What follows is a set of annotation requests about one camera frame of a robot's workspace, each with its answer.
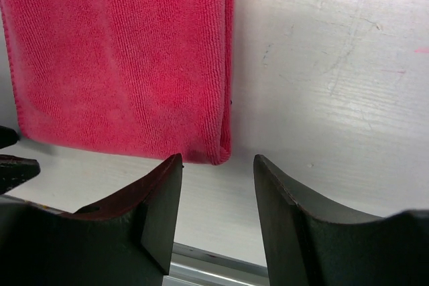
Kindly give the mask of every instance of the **pink mark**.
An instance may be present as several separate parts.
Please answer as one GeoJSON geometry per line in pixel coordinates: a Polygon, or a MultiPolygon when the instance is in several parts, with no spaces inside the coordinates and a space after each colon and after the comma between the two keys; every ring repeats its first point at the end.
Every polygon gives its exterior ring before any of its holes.
{"type": "Polygon", "coordinates": [[[398,74],[405,74],[407,71],[406,70],[381,70],[382,72],[387,72],[387,73],[398,73],[398,74]]]}
{"type": "Polygon", "coordinates": [[[425,47],[418,48],[414,52],[415,53],[422,53],[422,54],[429,54],[429,48],[425,48],[425,47]]]}

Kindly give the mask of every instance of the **white surface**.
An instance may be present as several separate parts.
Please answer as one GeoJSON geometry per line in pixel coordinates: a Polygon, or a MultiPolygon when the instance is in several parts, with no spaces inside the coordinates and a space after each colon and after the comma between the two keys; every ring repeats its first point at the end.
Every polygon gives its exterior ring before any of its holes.
{"type": "Polygon", "coordinates": [[[163,286],[268,286],[268,277],[173,254],[163,286]]]}
{"type": "MultiPolygon", "coordinates": [[[[236,0],[234,151],[186,165],[176,241],[265,264],[256,153],[366,212],[429,208],[429,0],[236,0]]],[[[0,54],[0,124],[16,125],[0,54]]],[[[158,161],[23,142],[42,174],[15,196],[75,210],[158,161]]]]}

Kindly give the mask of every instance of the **towel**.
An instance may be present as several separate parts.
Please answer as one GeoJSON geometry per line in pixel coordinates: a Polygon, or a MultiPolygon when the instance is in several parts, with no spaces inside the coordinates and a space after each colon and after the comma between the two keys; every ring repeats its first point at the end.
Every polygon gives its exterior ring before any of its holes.
{"type": "Polygon", "coordinates": [[[21,132],[104,153],[231,154],[233,0],[0,0],[21,132]]]}

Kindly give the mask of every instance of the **black object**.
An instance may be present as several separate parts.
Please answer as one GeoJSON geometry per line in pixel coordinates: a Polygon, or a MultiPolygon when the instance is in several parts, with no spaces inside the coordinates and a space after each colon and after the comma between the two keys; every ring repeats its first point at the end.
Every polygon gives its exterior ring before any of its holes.
{"type": "MultiPolygon", "coordinates": [[[[18,134],[0,126],[0,149],[17,143],[18,134]]],[[[40,166],[36,160],[0,154],[0,195],[36,177],[40,166]]]]}
{"type": "Polygon", "coordinates": [[[0,149],[14,145],[18,140],[18,134],[13,129],[0,125],[0,149]]]}
{"type": "Polygon", "coordinates": [[[253,169],[271,286],[429,283],[429,211],[378,218],[322,196],[262,155],[253,169]]]}
{"type": "Polygon", "coordinates": [[[170,269],[182,157],[75,214],[0,204],[2,285],[162,284],[170,269]]]}
{"type": "Polygon", "coordinates": [[[27,182],[40,173],[36,160],[0,154],[0,194],[27,182]]]}

